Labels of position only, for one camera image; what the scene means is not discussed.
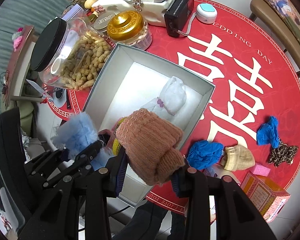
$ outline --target white device with teal button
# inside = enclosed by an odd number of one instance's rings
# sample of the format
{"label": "white device with teal button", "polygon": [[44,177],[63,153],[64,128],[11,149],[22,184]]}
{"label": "white device with teal button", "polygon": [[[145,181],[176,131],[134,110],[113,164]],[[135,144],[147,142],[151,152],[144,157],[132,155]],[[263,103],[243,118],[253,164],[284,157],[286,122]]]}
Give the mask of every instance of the white device with teal button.
{"label": "white device with teal button", "polygon": [[217,10],[208,3],[201,3],[197,6],[197,19],[206,24],[213,24],[217,18]]}

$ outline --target silver lid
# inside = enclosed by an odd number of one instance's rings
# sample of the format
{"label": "silver lid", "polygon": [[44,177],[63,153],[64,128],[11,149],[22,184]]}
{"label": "silver lid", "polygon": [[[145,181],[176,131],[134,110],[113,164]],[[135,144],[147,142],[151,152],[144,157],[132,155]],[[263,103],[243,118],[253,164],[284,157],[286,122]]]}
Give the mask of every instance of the silver lid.
{"label": "silver lid", "polygon": [[109,21],[115,16],[114,12],[104,12],[99,15],[93,24],[93,28],[97,32],[104,32],[107,30]]}

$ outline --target patterned cushion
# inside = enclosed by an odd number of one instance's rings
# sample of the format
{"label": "patterned cushion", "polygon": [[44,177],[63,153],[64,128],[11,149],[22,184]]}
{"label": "patterned cushion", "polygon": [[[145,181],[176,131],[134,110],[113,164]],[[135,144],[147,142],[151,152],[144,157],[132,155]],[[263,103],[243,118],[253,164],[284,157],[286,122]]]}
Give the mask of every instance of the patterned cushion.
{"label": "patterned cushion", "polygon": [[300,14],[290,0],[265,0],[280,16],[300,44]]}

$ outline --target red tablecloth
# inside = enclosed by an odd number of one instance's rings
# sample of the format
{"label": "red tablecloth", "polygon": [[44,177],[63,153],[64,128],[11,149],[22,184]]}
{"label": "red tablecloth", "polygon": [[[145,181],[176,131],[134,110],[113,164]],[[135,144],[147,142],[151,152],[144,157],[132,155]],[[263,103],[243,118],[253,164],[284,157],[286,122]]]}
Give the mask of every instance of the red tablecloth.
{"label": "red tablecloth", "polygon": [[[212,100],[202,120],[182,148],[186,154],[198,140],[208,139],[224,146],[238,143],[248,147],[256,162],[271,168],[269,177],[285,189],[300,168],[300,82],[291,63],[272,40],[254,22],[240,13],[210,0],[218,11],[213,25],[195,19],[187,38],[171,38],[166,29],[151,26],[153,42],[150,53],[202,74],[216,85]],[[82,110],[88,91],[71,92],[72,107]],[[53,111],[67,119],[66,107]],[[270,145],[257,146],[256,131],[270,115],[279,121],[279,136],[288,145],[298,145],[293,164],[275,168],[267,164]],[[234,174],[242,181],[247,171]],[[171,185],[156,186],[148,199],[166,208],[183,212],[183,202]]]}

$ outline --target pink knit hat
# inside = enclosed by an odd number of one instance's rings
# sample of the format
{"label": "pink knit hat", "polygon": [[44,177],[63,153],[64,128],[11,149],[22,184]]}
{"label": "pink knit hat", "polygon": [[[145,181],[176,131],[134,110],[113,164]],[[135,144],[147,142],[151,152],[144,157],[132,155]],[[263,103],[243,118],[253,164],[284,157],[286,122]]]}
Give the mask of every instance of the pink knit hat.
{"label": "pink knit hat", "polygon": [[131,168],[150,186],[166,182],[185,164],[175,149],[182,135],[180,128],[144,108],[126,117],[116,131]]}

